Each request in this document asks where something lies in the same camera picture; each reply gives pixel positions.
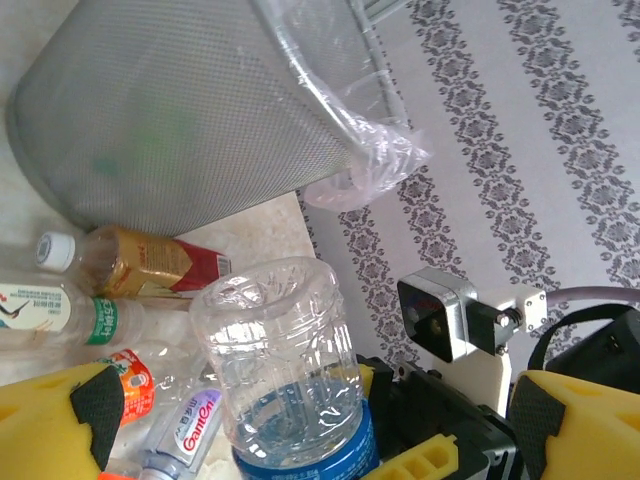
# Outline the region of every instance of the upside-down plastic bottle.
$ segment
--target upside-down plastic bottle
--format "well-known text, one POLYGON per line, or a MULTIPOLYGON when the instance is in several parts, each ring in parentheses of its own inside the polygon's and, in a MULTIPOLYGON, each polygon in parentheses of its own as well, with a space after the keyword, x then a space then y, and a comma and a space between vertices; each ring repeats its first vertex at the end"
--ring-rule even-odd
POLYGON ((364 476, 378 466, 336 275, 289 258, 227 276, 190 319, 221 383, 246 479, 364 476))

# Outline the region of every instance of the recyclable trash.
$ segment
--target recyclable trash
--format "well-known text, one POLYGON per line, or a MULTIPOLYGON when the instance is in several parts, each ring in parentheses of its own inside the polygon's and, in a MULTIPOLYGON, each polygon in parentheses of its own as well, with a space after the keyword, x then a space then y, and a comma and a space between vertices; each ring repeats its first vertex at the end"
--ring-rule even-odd
POLYGON ((110 458, 107 469, 98 480, 137 480, 140 473, 142 473, 142 468, 137 463, 110 458))
POLYGON ((207 387, 186 397, 151 428, 140 480, 193 480, 222 421, 221 393, 207 387))
POLYGON ((205 360, 164 342, 146 342, 121 350, 97 362, 116 367, 125 395, 121 426, 154 408, 175 405, 198 384, 205 360))
POLYGON ((107 298, 191 298, 231 272, 231 261, 218 252, 116 226, 82 238, 45 233, 36 263, 50 272, 67 273, 92 296, 107 298))
POLYGON ((146 316, 135 301, 90 298, 62 278, 0 271, 0 351, 135 343, 146 316))
POLYGON ((220 377, 245 478, 354 478, 378 466, 331 267, 311 258, 256 266, 203 290, 189 315, 220 377))

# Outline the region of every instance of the floor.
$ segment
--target floor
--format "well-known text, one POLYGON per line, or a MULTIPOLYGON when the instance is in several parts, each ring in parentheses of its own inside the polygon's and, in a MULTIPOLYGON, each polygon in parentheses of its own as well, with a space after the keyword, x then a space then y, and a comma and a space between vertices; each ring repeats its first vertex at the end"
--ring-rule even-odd
MULTIPOLYGON (((640 2, 414 0, 376 31, 435 156, 361 210, 304 208, 360 353, 429 364, 395 290, 424 266, 480 292, 640 286, 640 2)), ((562 330, 551 353, 594 328, 562 330)), ((514 374, 539 334, 512 340, 514 374)))

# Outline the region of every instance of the plastic bag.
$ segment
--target plastic bag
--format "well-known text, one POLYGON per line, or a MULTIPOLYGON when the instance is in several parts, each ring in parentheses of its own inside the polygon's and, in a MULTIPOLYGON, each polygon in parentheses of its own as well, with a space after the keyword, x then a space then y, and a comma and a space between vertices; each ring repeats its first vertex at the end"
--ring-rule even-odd
POLYGON ((351 167, 312 183, 304 190, 310 205, 332 210, 350 211, 363 207, 393 189, 431 157, 423 132, 412 132, 403 102, 396 93, 393 80, 382 54, 380 42, 367 19, 361 0, 345 0, 357 17, 360 31, 344 28, 344 21, 333 0, 314 0, 317 11, 327 13, 322 22, 310 23, 304 16, 308 0, 268 0, 263 7, 275 19, 278 41, 289 58, 298 83, 306 87, 340 126, 341 134, 352 145, 351 167), (325 3, 326 8, 318 5, 325 3), (313 44, 314 28, 326 35, 331 31, 336 57, 316 61, 313 44), (366 45, 369 55, 348 56, 366 45), (362 64, 354 67, 353 59, 362 64), (362 77, 343 84, 341 67, 362 72, 362 77))

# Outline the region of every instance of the yellow foam block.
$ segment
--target yellow foam block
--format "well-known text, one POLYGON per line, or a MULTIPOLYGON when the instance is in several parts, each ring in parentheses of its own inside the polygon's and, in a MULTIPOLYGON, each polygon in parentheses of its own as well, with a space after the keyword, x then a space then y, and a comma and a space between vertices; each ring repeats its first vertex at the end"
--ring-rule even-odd
POLYGON ((436 435, 389 460, 363 480, 442 480, 458 471, 456 437, 436 435))
POLYGON ((91 427, 78 424, 70 395, 105 368, 83 365, 0 388, 1 478, 98 478, 91 427))
POLYGON ((364 389, 365 398, 369 398, 371 393, 371 385, 373 384, 373 368, 368 365, 358 364, 360 367, 360 378, 362 379, 362 388, 364 389))
POLYGON ((558 436, 547 437, 543 480, 640 479, 640 395, 551 372, 523 376, 566 408, 558 436))

